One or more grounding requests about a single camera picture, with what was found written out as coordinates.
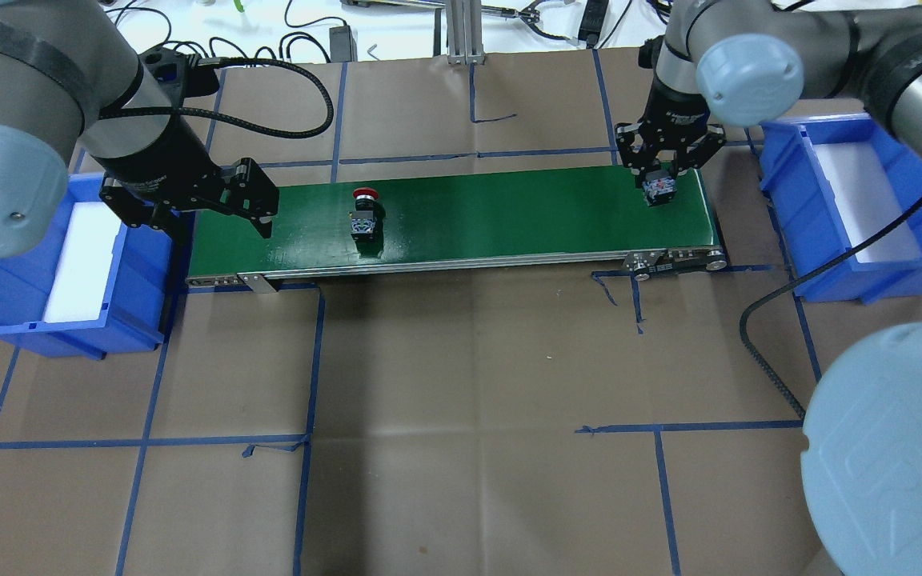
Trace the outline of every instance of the tape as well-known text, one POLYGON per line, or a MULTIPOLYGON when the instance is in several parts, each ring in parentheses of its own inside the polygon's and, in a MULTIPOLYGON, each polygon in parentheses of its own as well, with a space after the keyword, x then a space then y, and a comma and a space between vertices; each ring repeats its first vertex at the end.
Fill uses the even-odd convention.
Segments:
POLYGON ((475 119, 475 65, 473 65, 473 63, 468 65, 468 116, 472 124, 500 122, 501 120, 508 120, 509 118, 515 118, 517 116, 517 114, 508 114, 500 118, 489 118, 486 120, 475 119))
POLYGON ((593 66, 596 66, 596 83, 599 84, 599 97, 603 103, 603 120, 607 123, 607 138, 611 142, 611 164, 618 166, 618 142, 614 139, 614 120, 611 120, 611 102, 607 98, 607 82, 603 80, 603 66, 600 65, 599 52, 592 50, 593 66))
POLYGON ((343 96, 347 93, 347 62, 340 66, 340 94, 336 98, 336 132, 333 135, 333 167, 330 168, 330 182, 336 182, 337 167, 340 164, 340 136, 343 134, 343 96))
POLYGON ((241 457, 242 457, 242 458, 250 458, 250 457, 255 453, 255 449, 256 449, 256 448, 267 448, 267 449, 270 449, 270 450, 281 450, 282 452, 297 452, 297 449, 298 449, 298 448, 307 445, 308 442, 311 442, 311 434, 304 434, 304 438, 301 438, 301 440, 299 440, 299 441, 297 441, 297 442, 293 442, 293 444, 288 444, 288 445, 285 445, 285 446, 276 446, 276 445, 271 445, 271 444, 249 444, 249 445, 244 449, 244 452, 241 452, 241 457))

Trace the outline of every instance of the electrical component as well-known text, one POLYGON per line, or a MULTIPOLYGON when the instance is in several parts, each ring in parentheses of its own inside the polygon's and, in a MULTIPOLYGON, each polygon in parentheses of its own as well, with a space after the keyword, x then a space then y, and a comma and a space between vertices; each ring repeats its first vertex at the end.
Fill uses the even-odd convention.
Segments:
POLYGON ((596 47, 599 36, 603 33, 603 20, 607 18, 608 0, 589 0, 586 10, 582 12, 579 24, 579 40, 586 43, 586 48, 596 47))
POLYGON ((351 237, 359 250, 363 244, 379 244, 383 239, 383 219, 387 212, 379 204, 379 193, 370 187, 355 190, 355 211, 351 212, 351 237))
POLYGON ((355 36, 351 33, 350 26, 330 28, 330 61, 358 61, 358 44, 355 43, 355 36))

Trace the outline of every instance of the metal bracket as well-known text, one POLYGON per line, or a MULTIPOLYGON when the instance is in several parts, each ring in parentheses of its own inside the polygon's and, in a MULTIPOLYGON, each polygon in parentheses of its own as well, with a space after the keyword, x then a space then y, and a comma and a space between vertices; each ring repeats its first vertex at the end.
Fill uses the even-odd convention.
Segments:
POLYGON ((446 0, 447 40, 450 43, 450 63, 483 63, 483 3, 482 0, 446 0))
POLYGON ((669 276, 684 272, 717 272, 728 266, 728 256, 720 246, 641 250, 625 256, 625 269, 635 280, 650 280, 655 276, 669 276))
POLYGON ((262 274, 238 274, 238 276, 241 282, 256 294, 275 294, 277 292, 275 284, 268 281, 262 274))

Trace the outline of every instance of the blue bin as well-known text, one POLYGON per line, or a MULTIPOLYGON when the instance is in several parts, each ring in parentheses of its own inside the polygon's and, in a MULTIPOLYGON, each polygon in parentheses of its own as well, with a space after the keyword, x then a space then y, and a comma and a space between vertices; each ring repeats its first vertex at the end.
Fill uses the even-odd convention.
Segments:
MULTIPOLYGON (((797 274, 807 274, 852 248, 813 146, 870 142, 900 207, 922 196, 922 160, 878 127, 867 114, 764 123, 761 187, 771 194, 797 274)), ((922 253, 922 208, 908 220, 922 253)), ((809 302, 922 294, 922 258, 859 262, 853 256, 796 289, 809 302)))
POLYGON ((169 237, 147 227, 120 226, 98 320, 42 321, 62 253, 70 212, 77 202, 98 201, 101 174, 70 178, 48 233, 30 252, 0 259, 0 340, 47 357, 154 350, 162 342, 158 319, 165 299, 172 248, 169 237))

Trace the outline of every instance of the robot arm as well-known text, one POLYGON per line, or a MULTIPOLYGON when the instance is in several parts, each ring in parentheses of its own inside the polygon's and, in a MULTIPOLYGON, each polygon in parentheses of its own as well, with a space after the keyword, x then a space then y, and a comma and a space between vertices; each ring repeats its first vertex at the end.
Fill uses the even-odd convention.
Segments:
POLYGON ((711 112, 751 126, 799 98, 863 99, 922 157, 922 6, 783 12, 768 0, 676 2, 645 58, 655 73, 643 119, 617 127, 622 159, 645 183, 662 150, 673 150, 675 171, 716 152, 724 136, 707 127, 711 112))
MULTIPOLYGON (((317 85, 328 116, 314 130, 270 132, 321 134, 332 122, 328 92, 306 70, 274 63, 317 85)), ((160 47, 138 56, 95 0, 0 0, 0 258, 44 236, 78 141, 106 168, 100 196, 128 226, 187 240, 173 210, 211 209, 268 237, 277 187, 251 159, 217 166, 169 113, 186 95, 215 92, 219 66, 160 47)))

